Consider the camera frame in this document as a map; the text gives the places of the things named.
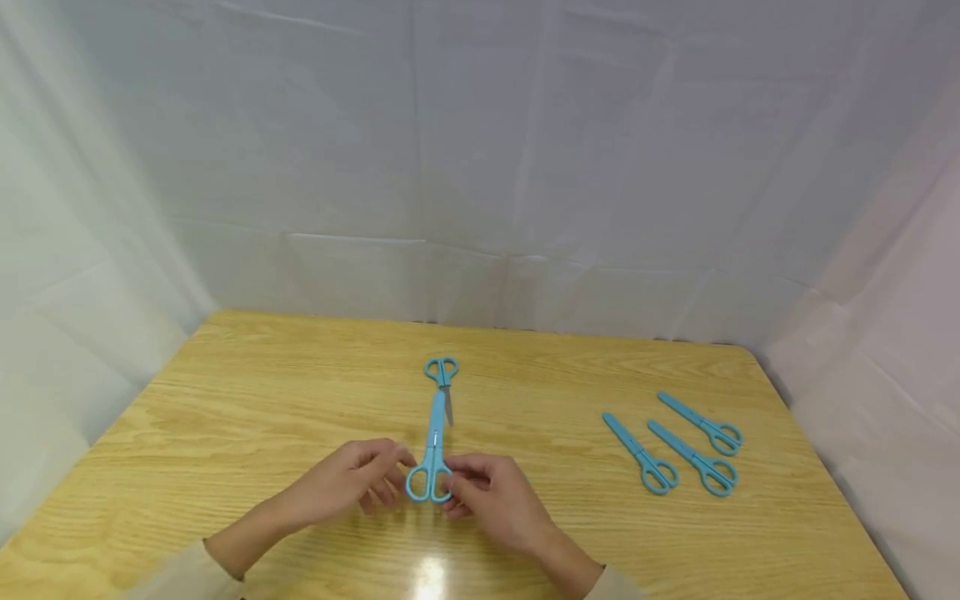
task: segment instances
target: scissor handle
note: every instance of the scissor handle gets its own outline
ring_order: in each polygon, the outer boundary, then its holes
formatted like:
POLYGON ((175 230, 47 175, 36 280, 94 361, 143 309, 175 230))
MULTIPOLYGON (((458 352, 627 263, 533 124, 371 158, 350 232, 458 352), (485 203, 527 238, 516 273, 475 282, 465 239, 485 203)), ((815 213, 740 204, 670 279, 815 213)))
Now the scissor handle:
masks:
POLYGON ((700 471, 700 481, 703 482, 707 491, 715 496, 725 498, 733 492, 736 482, 740 480, 739 473, 733 468, 733 465, 722 458, 704 458, 703 462, 697 467, 700 471), (726 470, 730 475, 721 472, 720 468, 726 470))
POLYGON ((743 445, 743 434, 729 423, 711 422, 707 428, 710 445, 724 456, 733 456, 743 445))
POLYGON ((457 374, 457 371, 460 370, 460 364, 457 363, 455 358, 450 356, 445 356, 443 358, 431 358, 426 361, 426 365, 423 366, 423 372, 426 373, 427 377, 430 377, 437 382, 437 385, 442 387, 445 385, 450 385, 450 379, 453 378, 453 375, 457 374), (431 367, 436 367, 437 372, 430 371, 431 367))
POLYGON ((440 456, 438 459, 438 454, 435 453, 433 448, 426 449, 426 455, 423 457, 423 462, 420 463, 417 467, 414 467, 407 473, 407 481, 404 486, 407 491, 407 495, 410 496, 410 499, 414 502, 426 502, 430 500, 435 504, 442 504, 453 497, 453 494, 450 491, 447 491, 446 494, 442 496, 437 496, 437 474, 445 473, 447 476, 453 474, 453 471, 450 470, 450 467, 444 463, 444 457, 440 456), (417 494, 413 491, 413 488, 410 484, 414 480, 414 475, 417 473, 426 474, 426 490, 423 494, 417 494))
POLYGON ((650 493, 664 495, 680 484, 680 474, 670 463, 651 459, 640 465, 640 483, 650 493), (650 481, 651 478, 657 482, 656 485, 650 481))

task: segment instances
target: metal blade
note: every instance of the metal blade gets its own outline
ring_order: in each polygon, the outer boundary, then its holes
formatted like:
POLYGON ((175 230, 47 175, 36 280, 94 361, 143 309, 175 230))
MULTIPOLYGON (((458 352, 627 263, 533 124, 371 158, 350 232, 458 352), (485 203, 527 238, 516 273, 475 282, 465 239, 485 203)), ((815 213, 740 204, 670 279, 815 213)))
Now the metal blade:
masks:
POLYGON ((453 402, 450 401, 450 388, 444 388, 444 396, 446 396, 446 405, 444 406, 446 410, 446 422, 453 424, 453 402))

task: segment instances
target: wood grain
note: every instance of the wood grain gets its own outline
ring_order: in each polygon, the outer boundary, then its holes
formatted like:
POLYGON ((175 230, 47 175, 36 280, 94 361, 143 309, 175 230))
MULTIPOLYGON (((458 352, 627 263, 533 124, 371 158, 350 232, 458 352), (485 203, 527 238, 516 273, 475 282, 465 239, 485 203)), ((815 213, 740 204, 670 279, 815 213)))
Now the wood grain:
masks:
MULTIPOLYGON (((421 369, 446 354, 461 365, 447 451, 516 457, 556 521, 650 598, 905 597, 742 348, 234 311, 197 331, 0 551, 0 597, 110 597, 347 440, 391 437, 421 457, 434 392, 421 369), (660 389, 744 433, 729 498, 647 430, 656 419, 709 450, 660 389), (641 487, 603 411, 674 463, 676 490, 641 487)), ((305 531, 249 580, 275 598, 553 595, 431 504, 305 531)))

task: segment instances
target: blue scissors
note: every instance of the blue scissors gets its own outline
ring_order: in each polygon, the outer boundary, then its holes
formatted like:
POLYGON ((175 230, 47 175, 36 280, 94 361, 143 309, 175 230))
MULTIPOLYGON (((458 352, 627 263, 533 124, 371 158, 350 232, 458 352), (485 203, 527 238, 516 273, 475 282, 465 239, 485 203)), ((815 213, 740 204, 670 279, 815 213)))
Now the blue scissors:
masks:
POLYGON ((445 356, 426 361, 423 372, 437 382, 437 393, 433 395, 433 405, 430 408, 430 426, 426 430, 426 453, 420 465, 407 473, 407 494, 415 502, 430 500, 437 504, 446 502, 452 497, 450 492, 437 496, 437 476, 445 473, 452 475, 453 471, 444 462, 444 412, 446 420, 453 425, 453 404, 450 401, 450 379, 460 370, 457 361, 445 356), (426 474, 426 491, 417 495, 410 487, 410 483, 417 473, 426 474))
POLYGON ((634 459, 640 463, 640 483, 643 484, 644 488, 649 490, 650 493, 664 495, 677 487, 680 483, 680 475, 673 468, 673 465, 654 458, 610 413, 603 414, 603 422, 607 424, 620 443, 627 448, 627 451, 634 456, 634 459), (650 481, 651 478, 657 482, 657 485, 650 481))
POLYGON ((661 402, 680 413, 684 419, 703 429, 713 449, 724 456, 733 456, 743 445, 743 434, 733 425, 702 417, 697 411, 689 408, 667 392, 657 392, 657 397, 661 402))
POLYGON ((694 468, 700 471, 700 481, 703 482, 708 492, 720 497, 730 495, 733 487, 736 486, 736 482, 740 480, 740 476, 736 473, 733 465, 722 458, 703 456, 655 420, 647 421, 647 427, 650 427, 650 431, 656 433, 658 438, 665 441, 677 454, 683 456, 694 468), (728 475, 718 468, 723 468, 730 474, 728 475), (716 485, 712 486, 710 482, 716 482, 716 485))

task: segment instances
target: white backdrop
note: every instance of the white backdrop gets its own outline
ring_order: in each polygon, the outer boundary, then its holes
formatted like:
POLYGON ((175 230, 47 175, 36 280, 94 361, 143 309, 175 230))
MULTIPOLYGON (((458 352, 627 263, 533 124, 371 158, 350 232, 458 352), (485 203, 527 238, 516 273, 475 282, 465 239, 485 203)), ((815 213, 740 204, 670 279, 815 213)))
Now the white backdrop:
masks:
POLYGON ((0 19, 3 426, 77 439, 34 442, 49 476, 4 465, 12 525, 215 306, 719 341, 768 366, 904 582, 948 597, 954 2, 0 19))

